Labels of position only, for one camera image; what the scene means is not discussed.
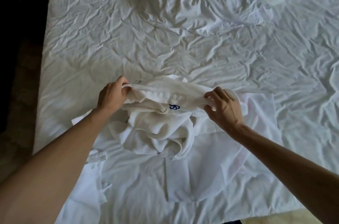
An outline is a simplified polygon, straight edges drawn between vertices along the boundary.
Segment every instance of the beige floor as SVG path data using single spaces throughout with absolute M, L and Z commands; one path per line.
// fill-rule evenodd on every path
M 20 46 L 6 132 L 0 134 L 0 183 L 32 154 L 42 46 Z M 243 224 L 319 224 L 307 210 L 242 220 Z

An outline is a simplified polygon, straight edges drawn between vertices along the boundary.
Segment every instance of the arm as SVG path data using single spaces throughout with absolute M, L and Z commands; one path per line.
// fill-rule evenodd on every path
M 321 222 L 339 220 L 339 175 L 259 135 L 242 122 L 239 102 L 220 87 L 205 94 L 205 111 L 235 141 L 253 153 Z
M 102 127 L 130 88 L 124 77 L 109 83 L 98 106 L 56 138 L 0 186 L 0 223 L 54 223 L 75 186 Z

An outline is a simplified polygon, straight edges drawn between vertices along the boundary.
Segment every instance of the finger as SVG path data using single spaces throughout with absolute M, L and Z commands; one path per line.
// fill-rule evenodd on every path
M 220 104 L 222 103 L 222 99 L 218 96 L 218 94 L 213 90 L 213 91 L 210 91 L 210 92 L 207 92 L 205 95 L 204 95 L 205 98 L 212 98 L 212 100 L 216 103 L 216 104 Z
M 226 89 L 224 89 L 224 93 L 232 100 L 232 101 L 237 101 L 229 92 L 227 92 Z
M 128 80 L 124 77 L 124 76 L 120 76 L 116 83 L 120 84 L 121 86 L 124 85 L 124 84 L 128 84 Z
M 218 96 L 225 100 L 226 102 L 228 102 L 230 100 L 230 98 L 227 96 L 227 94 L 225 93 L 225 91 L 221 88 L 221 87 L 216 87 L 214 89 L 215 93 L 218 94 Z
M 127 95 L 128 92 L 130 92 L 132 90 L 131 87 L 124 87 L 122 90 L 121 90 L 121 94 L 123 96 Z
M 207 115 L 209 116 L 209 118 L 210 118 L 211 120 L 213 120 L 213 119 L 214 119 L 214 116 L 215 116 L 215 111 L 212 110 L 212 108 L 211 108 L 209 105 L 205 105 L 205 106 L 204 106 L 204 110 L 205 110 L 205 112 L 207 113 Z

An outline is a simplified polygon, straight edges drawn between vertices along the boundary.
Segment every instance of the white bed sheet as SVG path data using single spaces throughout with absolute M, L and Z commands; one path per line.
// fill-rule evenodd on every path
M 218 37 L 181 38 L 146 24 L 138 0 L 50 0 L 34 152 L 95 106 L 99 91 L 176 74 L 189 82 L 274 94 L 285 147 L 339 173 L 339 0 L 288 0 L 276 20 Z M 236 175 L 214 198 L 169 203 L 163 159 L 135 155 L 100 133 L 112 188 L 103 223 L 222 223 L 302 208 L 277 180 Z M 251 164 L 262 167 L 254 156 Z

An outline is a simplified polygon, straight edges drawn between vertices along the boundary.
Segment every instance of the blue embroidery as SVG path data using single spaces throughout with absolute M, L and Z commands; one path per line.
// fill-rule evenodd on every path
M 180 109 L 180 106 L 179 106 L 179 105 L 175 105 L 175 104 L 170 104 L 170 105 L 169 105 L 169 108 L 170 108 L 171 110 L 179 110 L 179 109 Z

